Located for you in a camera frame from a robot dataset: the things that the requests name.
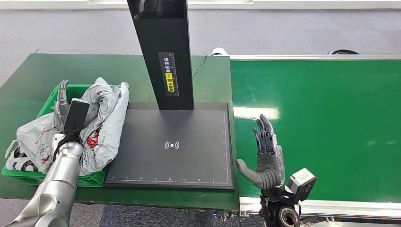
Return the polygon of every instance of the humanoid robot hand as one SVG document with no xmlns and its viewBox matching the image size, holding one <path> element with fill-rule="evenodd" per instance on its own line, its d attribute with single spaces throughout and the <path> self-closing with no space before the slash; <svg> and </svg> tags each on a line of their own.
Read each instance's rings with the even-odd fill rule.
<svg viewBox="0 0 401 227">
<path fill-rule="evenodd" d="M 238 171 L 256 187 L 261 190 L 269 190 L 284 184 L 285 170 L 281 146 L 277 144 L 277 137 L 273 126 L 263 115 L 256 120 L 259 131 L 252 127 L 255 133 L 257 145 L 256 171 L 246 166 L 242 159 L 236 160 Z"/>
</svg>

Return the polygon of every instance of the yellow label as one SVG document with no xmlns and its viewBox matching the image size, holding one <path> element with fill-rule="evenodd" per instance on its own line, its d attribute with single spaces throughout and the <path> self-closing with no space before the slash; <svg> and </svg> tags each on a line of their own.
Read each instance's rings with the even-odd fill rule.
<svg viewBox="0 0 401 227">
<path fill-rule="evenodd" d="M 166 84 L 167 84 L 167 90 L 169 92 L 174 92 L 174 84 L 173 84 L 173 75 L 172 73 L 165 73 L 166 75 Z"/>
</svg>

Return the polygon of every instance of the gray carpet floor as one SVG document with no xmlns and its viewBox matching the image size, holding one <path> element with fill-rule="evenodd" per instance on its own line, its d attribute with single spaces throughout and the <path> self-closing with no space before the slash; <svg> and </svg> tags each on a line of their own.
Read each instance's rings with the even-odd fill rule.
<svg viewBox="0 0 401 227">
<path fill-rule="evenodd" d="M 229 54 L 401 53 L 399 10 L 190 10 L 192 54 L 223 47 Z M 140 54 L 127 9 L 0 10 L 0 86 L 38 53 Z M 0 226 L 26 201 L 0 199 Z M 209 212 L 75 204 L 72 227 L 261 226 L 257 216 L 225 224 Z"/>
</svg>

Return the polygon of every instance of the black scanning pad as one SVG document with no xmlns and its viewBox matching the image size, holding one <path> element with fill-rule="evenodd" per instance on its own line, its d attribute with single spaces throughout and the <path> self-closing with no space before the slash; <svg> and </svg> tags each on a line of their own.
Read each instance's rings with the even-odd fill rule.
<svg viewBox="0 0 401 227">
<path fill-rule="evenodd" d="M 160 111 L 129 103 L 117 157 L 105 187 L 233 190 L 227 103 Z"/>
</svg>

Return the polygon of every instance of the cable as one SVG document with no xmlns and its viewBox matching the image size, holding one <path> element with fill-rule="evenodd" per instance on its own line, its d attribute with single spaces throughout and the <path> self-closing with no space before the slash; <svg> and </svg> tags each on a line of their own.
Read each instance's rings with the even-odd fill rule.
<svg viewBox="0 0 401 227">
<path fill-rule="evenodd" d="M 359 53 L 352 50 L 341 49 L 336 51 L 330 51 L 327 54 L 359 54 Z"/>
<path fill-rule="evenodd" d="M 192 76 L 192 79 L 196 76 L 196 74 L 198 73 L 199 68 L 202 66 L 202 64 L 206 61 L 206 58 L 208 56 L 206 55 L 203 60 L 200 62 L 200 64 L 198 65 L 198 67 L 196 68 L 196 72 L 194 73 L 194 75 Z"/>
</svg>

